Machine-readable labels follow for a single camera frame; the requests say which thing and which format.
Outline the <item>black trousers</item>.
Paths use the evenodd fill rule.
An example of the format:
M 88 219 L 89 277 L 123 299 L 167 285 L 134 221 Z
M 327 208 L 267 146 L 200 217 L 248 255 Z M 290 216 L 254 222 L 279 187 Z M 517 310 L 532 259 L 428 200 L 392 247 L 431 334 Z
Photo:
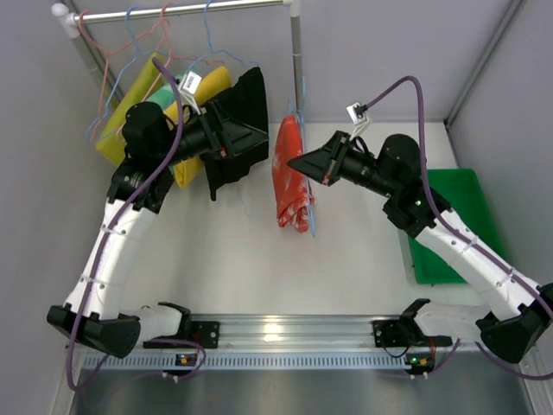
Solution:
M 218 110 L 218 103 L 225 105 L 244 106 L 247 104 L 266 104 L 266 91 L 264 77 L 257 67 L 248 70 L 238 78 L 237 83 L 217 94 L 207 101 L 207 104 L 215 104 Z M 226 184 L 239 181 L 250 173 L 253 165 L 266 160 L 269 156 L 269 120 L 268 120 L 268 142 L 257 147 L 253 151 L 235 158 L 217 159 L 209 155 L 202 157 L 207 173 L 210 198 L 216 200 L 217 190 Z

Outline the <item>red white patterned trousers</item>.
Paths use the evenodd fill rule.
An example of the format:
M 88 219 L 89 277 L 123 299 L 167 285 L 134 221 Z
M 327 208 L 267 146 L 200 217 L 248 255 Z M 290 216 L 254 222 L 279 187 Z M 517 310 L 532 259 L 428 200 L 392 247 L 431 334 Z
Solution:
M 299 126 L 293 115 L 285 117 L 276 135 L 271 174 L 276 200 L 278 226 L 293 227 L 298 233 L 309 230 L 304 175 L 287 166 L 291 158 L 303 154 Z

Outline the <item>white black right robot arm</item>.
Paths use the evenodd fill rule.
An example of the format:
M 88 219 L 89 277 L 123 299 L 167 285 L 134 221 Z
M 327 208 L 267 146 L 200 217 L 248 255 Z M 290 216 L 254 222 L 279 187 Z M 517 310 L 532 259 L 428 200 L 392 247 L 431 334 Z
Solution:
M 552 323 L 552 286 L 518 273 L 422 179 L 413 138 L 391 135 L 376 156 L 357 142 L 336 131 L 322 147 L 287 164 L 325 186 L 344 179 L 385 197 L 388 221 L 439 256 L 484 301 L 463 306 L 416 300 L 399 317 L 408 342 L 437 336 L 478 342 L 502 361 L 519 363 Z

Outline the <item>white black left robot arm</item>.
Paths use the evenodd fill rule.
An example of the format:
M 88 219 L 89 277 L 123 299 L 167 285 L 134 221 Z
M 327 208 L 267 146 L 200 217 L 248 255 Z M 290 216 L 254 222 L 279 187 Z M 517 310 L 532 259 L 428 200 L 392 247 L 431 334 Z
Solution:
M 153 102 L 132 106 L 123 128 L 125 157 L 111 179 L 97 241 L 73 291 L 50 308 L 48 323 L 74 342 L 124 358 L 143 342 L 177 343 L 191 332 L 189 309 L 168 302 L 122 311 L 137 248 L 174 182 L 174 164 L 203 156 L 217 161 L 264 157 L 265 99 L 208 100 L 200 114 L 170 122 Z

